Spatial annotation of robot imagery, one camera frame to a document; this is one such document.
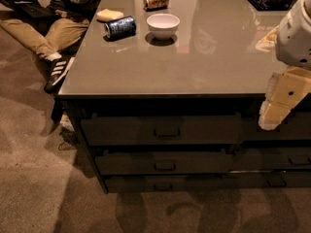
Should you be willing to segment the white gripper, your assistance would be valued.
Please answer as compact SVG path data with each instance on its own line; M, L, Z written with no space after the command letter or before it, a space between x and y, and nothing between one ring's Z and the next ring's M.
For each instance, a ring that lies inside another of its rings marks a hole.
M273 73L259 109L259 127L276 129L300 101L311 92L311 71L289 66L283 73Z

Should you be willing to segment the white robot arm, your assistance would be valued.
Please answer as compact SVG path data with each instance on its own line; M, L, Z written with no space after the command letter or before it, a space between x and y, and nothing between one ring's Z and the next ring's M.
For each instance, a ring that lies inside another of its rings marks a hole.
M259 110L259 127L274 130L311 92L311 0L297 0L278 26L257 43L258 50L275 48L287 65L273 73Z

